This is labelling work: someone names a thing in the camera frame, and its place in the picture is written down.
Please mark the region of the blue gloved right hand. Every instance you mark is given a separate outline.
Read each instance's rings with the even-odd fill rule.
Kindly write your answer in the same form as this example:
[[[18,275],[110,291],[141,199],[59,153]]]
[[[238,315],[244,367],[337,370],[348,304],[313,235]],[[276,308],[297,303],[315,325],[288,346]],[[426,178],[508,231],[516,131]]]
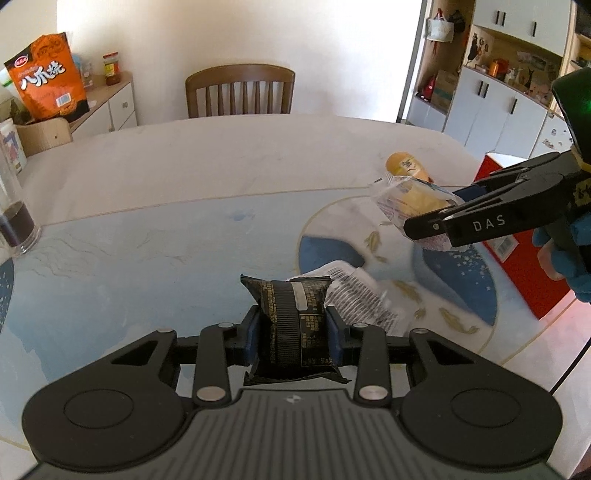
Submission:
[[[559,250],[544,228],[534,230],[532,242],[541,250],[538,262],[546,275],[553,280],[565,279],[576,298],[584,303],[591,301],[590,271],[568,252]]]

